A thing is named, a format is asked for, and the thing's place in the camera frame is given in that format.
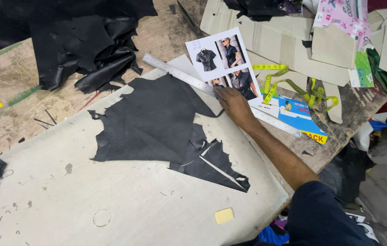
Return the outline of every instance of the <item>dark shirt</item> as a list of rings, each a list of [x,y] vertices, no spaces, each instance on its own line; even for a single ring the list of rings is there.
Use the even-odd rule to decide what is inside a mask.
[[[256,98],[256,95],[251,91],[251,82],[251,75],[247,72],[239,72],[239,75],[235,80],[234,88],[238,90],[247,101]]]
[[[201,62],[204,66],[204,71],[212,71],[216,68],[215,63],[213,62],[213,58],[215,58],[216,54],[208,49],[200,51],[196,55],[196,61]]]
[[[227,58],[227,63],[229,65],[229,68],[236,61],[236,52],[238,52],[238,50],[231,45],[226,47],[224,50],[225,58]]]
[[[364,229],[349,218],[332,190],[318,181],[302,185],[294,193],[288,213],[290,246],[375,246]],[[238,246],[273,246],[254,240]]]

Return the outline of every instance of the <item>black leather shirt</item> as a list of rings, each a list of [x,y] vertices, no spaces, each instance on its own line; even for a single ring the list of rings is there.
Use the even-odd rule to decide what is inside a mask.
[[[236,52],[238,52],[238,50],[234,46],[231,46],[231,45],[226,47],[224,50],[225,57],[227,58],[227,63],[229,65],[229,68],[236,61]]]
[[[251,91],[251,75],[247,72],[240,72],[236,77],[234,88],[238,90],[245,99],[251,100],[256,98],[256,95]]]
[[[201,62],[204,66],[204,72],[212,71],[216,68],[215,63],[213,62],[213,58],[215,58],[216,54],[211,50],[202,50],[196,55],[196,61]]]

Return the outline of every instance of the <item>forearm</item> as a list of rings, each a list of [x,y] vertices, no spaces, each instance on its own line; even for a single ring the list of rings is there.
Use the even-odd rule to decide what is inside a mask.
[[[259,122],[249,129],[244,129],[268,156],[279,173],[293,190],[318,176],[288,147],[269,133]]]

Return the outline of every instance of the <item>wooden table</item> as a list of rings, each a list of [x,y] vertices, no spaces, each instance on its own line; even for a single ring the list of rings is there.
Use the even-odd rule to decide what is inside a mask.
[[[182,1],[184,8],[198,26],[206,2],[207,0]],[[133,41],[140,50],[136,53],[137,64],[144,69],[144,73],[153,69],[152,66],[141,60],[145,53],[168,61],[181,54],[188,54],[184,42],[196,39],[181,15],[180,9],[177,7],[176,14],[172,14],[169,10],[169,4],[176,4],[176,1],[154,0],[158,16],[139,20],[138,36]],[[81,77],[80,74],[70,76],[65,84],[54,92],[39,90],[31,39],[0,50],[0,102],[3,104],[3,107],[0,108],[0,153],[18,145],[18,141],[23,137],[30,139],[46,131],[46,128],[52,127],[34,120],[37,118],[52,124],[53,122],[45,110],[58,123],[65,117],[76,114],[86,106],[110,94],[110,92],[84,94],[77,91],[73,85]],[[135,77],[139,77],[139,75],[131,70],[128,70],[123,76],[126,82]],[[281,88],[278,88],[278,93],[298,98],[294,92]],[[378,84],[374,88],[353,88],[347,84],[340,87],[340,94],[343,104],[342,117],[344,122],[342,124],[333,123],[326,114],[311,111],[314,121],[329,136],[324,146],[305,135],[295,140],[294,137],[277,128],[266,123],[263,125],[318,173],[387,101],[386,93]],[[283,177],[251,137],[245,133],[244,135],[291,196],[293,191]],[[303,151],[307,151],[313,156],[302,154]]]

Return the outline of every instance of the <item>metal ruler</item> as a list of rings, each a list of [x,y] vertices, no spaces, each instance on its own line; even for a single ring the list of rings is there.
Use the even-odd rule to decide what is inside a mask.
[[[278,120],[278,119],[270,116],[269,114],[267,114],[263,111],[260,111],[254,107],[251,107],[251,111],[257,119],[264,121],[271,126],[275,126],[278,129],[283,130],[287,133],[290,133],[290,134],[294,135],[295,137],[301,137],[302,133],[297,128],[292,127],[292,126],[284,123],[283,121]]]
[[[145,53],[145,55],[143,56],[143,61],[150,64],[150,65],[153,65],[154,67],[162,70],[165,73],[171,74],[175,78],[177,78],[181,81],[184,81],[195,88],[202,90],[203,92],[206,92],[207,94],[211,95],[212,97],[221,98],[221,96],[210,85],[202,82],[201,80],[199,80],[193,76],[186,74],[185,72],[183,72],[179,69],[176,69],[175,67],[165,63],[164,61],[161,61],[161,60],[153,57],[152,55],[150,55],[148,53]]]
[[[175,78],[177,78],[181,81],[184,81],[195,88],[202,90],[203,92],[206,92],[207,94],[211,95],[212,97],[221,98],[221,96],[217,92],[215,92],[213,87],[211,87],[208,84],[202,82],[201,80],[199,80],[195,77],[192,77],[192,76],[186,74],[185,72],[153,57],[152,55],[150,55],[148,53],[145,53],[145,55],[143,56],[143,61],[150,64],[150,65],[153,65],[154,67],[162,70],[165,73],[171,74]],[[292,126],[290,126],[290,125],[288,125],[280,120],[277,120],[274,117],[272,117],[272,116],[268,115],[267,113],[262,112],[258,109],[254,109],[251,107],[251,110],[257,119],[262,120],[262,121],[270,124],[271,126],[275,126],[275,127],[279,128],[287,133],[290,133],[290,134],[294,135],[295,137],[301,137],[301,131],[297,130],[296,128],[294,128],[294,127],[292,127]]]

